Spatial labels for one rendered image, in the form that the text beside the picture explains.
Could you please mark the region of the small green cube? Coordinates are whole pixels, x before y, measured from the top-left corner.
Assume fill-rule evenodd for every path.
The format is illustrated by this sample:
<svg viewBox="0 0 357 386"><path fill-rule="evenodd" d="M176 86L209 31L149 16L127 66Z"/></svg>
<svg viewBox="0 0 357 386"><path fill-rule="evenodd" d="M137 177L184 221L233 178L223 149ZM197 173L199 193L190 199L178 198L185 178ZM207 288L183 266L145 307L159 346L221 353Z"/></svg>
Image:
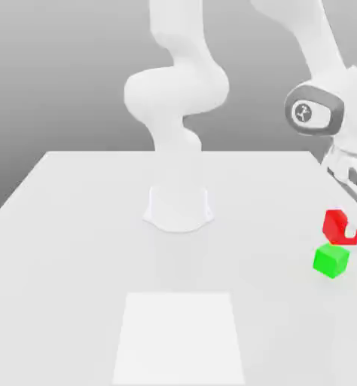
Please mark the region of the small green cube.
<svg viewBox="0 0 357 386"><path fill-rule="evenodd" d="M345 272L350 251L333 244L321 245L315 252L313 268L334 279Z"/></svg>

